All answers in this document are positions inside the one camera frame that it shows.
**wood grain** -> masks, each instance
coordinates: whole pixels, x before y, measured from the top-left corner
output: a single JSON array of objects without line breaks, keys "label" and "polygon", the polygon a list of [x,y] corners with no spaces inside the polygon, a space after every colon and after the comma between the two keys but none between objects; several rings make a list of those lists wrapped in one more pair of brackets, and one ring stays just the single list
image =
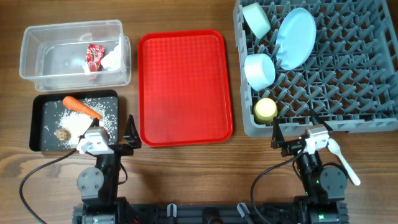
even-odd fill
[{"label": "wood grain", "polygon": [[[392,2],[391,9],[396,9]],[[119,19],[130,38],[132,82],[115,88],[125,122],[137,110],[137,43],[149,32],[216,29],[225,37],[233,102],[234,133],[222,144],[163,149],[143,147],[124,157],[129,180],[119,195],[130,203],[231,204],[249,201],[250,186],[264,169],[282,162],[269,138],[249,138],[243,131],[239,96],[239,59],[233,30],[234,0],[124,1],[2,1],[0,3],[0,223],[37,223],[18,196],[21,179],[37,166],[63,153],[30,151],[33,99],[40,93],[19,77],[19,54],[28,26],[63,22]],[[336,133],[343,154],[362,184],[348,184],[346,200],[351,223],[397,223],[398,132]],[[327,151],[322,160],[338,161]],[[31,207],[49,223],[71,223],[73,206],[81,203],[77,175],[95,161],[75,154],[33,175],[24,193]],[[303,188],[291,166],[264,177],[256,188],[257,202],[289,202]]]}]

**clear plastic container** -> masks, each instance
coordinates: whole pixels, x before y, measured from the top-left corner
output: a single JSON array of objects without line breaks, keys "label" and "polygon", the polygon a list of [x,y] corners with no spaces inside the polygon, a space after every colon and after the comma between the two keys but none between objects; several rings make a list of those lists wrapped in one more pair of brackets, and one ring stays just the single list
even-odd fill
[{"label": "clear plastic container", "polygon": [[[94,80],[83,69],[88,44],[105,46],[107,55],[121,45],[120,67],[100,67]],[[22,41],[19,75],[38,91],[81,90],[127,85],[131,80],[130,41],[119,20],[32,26]]]}]

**white cup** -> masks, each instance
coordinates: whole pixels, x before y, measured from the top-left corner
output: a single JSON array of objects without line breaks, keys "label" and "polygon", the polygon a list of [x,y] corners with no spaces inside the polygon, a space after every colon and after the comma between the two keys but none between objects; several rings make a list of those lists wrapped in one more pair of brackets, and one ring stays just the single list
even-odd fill
[{"label": "white cup", "polygon": [[243,7],[242,12],[250,29],[258,39],[263,38],[271,30],[268,17],[257,2]]},{"label": "white cup", "polygon": [[244,72],[256,91],[269,87],[275,81],[275,66],[266,54],[248,55],[244,61]]}]

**red food package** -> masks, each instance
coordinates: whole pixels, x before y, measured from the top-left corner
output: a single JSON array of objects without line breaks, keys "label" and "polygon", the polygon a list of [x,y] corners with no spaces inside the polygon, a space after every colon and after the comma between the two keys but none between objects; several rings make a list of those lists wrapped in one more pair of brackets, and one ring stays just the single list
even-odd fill
[{"label": "red food package", "polygon": [[104,57],[105,46],[89,44],[87,47],[86,63],[90,72],[97,72],[101,65],[101,59]]}]

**plastic spoon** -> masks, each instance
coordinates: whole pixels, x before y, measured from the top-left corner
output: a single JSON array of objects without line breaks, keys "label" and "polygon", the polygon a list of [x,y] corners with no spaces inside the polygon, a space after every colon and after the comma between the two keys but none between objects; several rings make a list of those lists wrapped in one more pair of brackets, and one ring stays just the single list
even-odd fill
[{"label": "plastic spoon", "polygon": [[348,164],[346,159],[344,159],[343,155],[341,154],[340,146],[337,144],[337,142],[330,138],[328,143],[329,143],[329,145],[328,145],[329,151],[331,153],[333,153],[334,155],[338,156],[338,158],[340,159],[344,168],[347,170],[348,175],[349,175],[351,181],[353,182],[353,184],[357,185],[357,186],[359,184],[361,184],[360,179],[358,178],[358,176],[355,174],[354,170],[351,168],[351,166]]}]

